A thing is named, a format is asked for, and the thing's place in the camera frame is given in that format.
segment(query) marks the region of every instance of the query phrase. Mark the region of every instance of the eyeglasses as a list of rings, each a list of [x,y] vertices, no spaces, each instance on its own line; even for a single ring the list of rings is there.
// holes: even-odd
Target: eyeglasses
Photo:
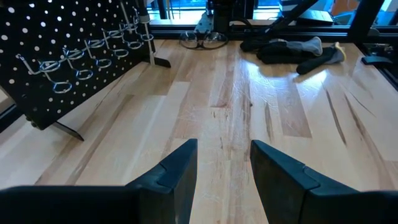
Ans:
[[[184,32],[180,36],[180,45],[187,49],[213,50],[225,46],[228,38],[224,34],[218,32],[209,32],[205,34],[202,40],[199,40],[195,32]]]

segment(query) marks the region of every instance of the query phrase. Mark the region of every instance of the black glove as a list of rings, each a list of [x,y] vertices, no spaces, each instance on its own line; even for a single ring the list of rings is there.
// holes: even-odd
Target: black glove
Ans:
[[[344,62],[345,60],[346,54],[340,47],[339,42],[336,42],[330,47],[325,47],[321,56],[312,58],[298,65],[296,72],[300,75],[304,75],[320,65]]]
[[[306,42],[271,40],[258,51],[257,58],[266,64],[302,63],[322,54],[322,42],[314,37]]]

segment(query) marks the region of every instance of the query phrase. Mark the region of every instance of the wooden tabletop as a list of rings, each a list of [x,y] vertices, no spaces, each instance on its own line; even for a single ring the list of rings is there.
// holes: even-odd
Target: wooden tabletop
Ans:
[[[0,134],[0,187],[124,185],[198,139],[191,223],[266,223],[249,143],[259,139],[358,190],[398,188],[398,92],[353,44],[298,76],[239,42],[211,51],[157,40],[172,68],[141,63],[62,118],[84,142],[20,118]]]

